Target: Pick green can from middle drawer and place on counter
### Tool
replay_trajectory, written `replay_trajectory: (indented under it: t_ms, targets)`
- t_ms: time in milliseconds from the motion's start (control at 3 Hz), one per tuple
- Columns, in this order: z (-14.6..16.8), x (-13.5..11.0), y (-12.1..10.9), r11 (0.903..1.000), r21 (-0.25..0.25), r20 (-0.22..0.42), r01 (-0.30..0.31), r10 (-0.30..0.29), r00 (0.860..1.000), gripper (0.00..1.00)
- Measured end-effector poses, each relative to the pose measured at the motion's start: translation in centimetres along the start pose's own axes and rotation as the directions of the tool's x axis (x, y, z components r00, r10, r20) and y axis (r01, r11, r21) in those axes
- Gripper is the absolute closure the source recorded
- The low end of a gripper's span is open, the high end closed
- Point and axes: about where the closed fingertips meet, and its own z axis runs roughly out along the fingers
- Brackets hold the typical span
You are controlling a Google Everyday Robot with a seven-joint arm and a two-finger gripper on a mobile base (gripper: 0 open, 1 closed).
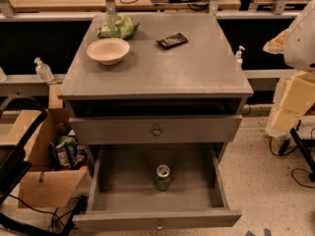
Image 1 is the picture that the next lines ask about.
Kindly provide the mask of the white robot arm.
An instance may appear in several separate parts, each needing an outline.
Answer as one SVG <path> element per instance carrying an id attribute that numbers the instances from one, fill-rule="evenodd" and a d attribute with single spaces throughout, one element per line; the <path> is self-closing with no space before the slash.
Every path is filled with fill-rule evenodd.
<path id="1" fill-rule="evenodd" d="M 309 2 L 289 27 L 267 42 L 263 50 L 282 54 L 284 62 L 297 71 L 277 83 L 266 127 L 269 136 L 282 137 L 315 104 L 315 1 Z"/>

